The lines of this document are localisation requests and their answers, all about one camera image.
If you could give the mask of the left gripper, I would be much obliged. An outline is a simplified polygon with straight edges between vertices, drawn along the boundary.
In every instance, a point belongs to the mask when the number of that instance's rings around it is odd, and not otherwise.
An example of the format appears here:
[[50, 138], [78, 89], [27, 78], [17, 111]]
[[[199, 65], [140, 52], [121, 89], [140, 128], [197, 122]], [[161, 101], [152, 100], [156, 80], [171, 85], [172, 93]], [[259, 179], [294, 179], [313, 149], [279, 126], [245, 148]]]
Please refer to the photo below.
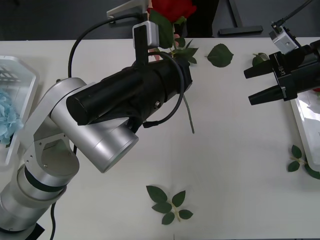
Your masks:
[[[184, 79], [184, 92], [186, 92], [193, 83], [190, 63], [186, 59], [175, 60], [182, 71]], [[170, 60], [153, 61], [148, 64], [151, 70], [160, 78], [161, 87], [159, 101], [164, 104], [172, 97], [180, 93], [180, 78], [177, 69]]]

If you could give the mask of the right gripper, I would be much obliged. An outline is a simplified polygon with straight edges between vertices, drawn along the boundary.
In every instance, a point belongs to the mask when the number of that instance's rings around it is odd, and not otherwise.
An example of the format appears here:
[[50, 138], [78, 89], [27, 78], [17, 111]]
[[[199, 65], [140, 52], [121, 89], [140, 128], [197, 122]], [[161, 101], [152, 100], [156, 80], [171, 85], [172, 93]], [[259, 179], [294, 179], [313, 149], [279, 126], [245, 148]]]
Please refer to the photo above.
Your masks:
[[269, 59], [243, 72], [246, 79], [274, 72], [278, 84], [249, 96], [252, 106], [282, 99], [292, 100], [297, 98], [298, 93], [312, 88], [312, 49], [309, 45], [294, 49], [288, 54], [278, 51], [271, 54]]

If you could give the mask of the person's hand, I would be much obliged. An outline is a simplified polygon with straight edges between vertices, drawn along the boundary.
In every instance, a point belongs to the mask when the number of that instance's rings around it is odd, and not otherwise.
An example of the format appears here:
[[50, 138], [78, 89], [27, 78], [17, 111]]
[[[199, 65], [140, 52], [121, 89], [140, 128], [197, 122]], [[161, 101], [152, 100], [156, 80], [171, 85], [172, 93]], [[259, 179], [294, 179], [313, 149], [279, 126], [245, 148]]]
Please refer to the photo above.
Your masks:
[[[169, 56], [171, 56], [172, 58], [175, 58], [176, 55], [177, 55], [177, 52], [179, 50], [183, 50], [185, 48], [185, 45], [186, 45], [186, 41], [183, 37], [180, 37], [179, 34], [174, 34], [174, 50], [172, 50], [171, 48], [169, 48], [169, 52], [167, 52], [167, 54]], [[149, 53], [157, 53], [157, 54], [154, 54], [153, 57], [155, 58], [156, 61], [160, 61], [160, 60], [163, 60], [164, 58], [161, 57], [160, 55], [158, 55], [159, 52], [162, 52], [163, 49], [159, 49], [158, 47], [157, 48], [152, 48], [152, 49], [149, 49], [148, 52]]]

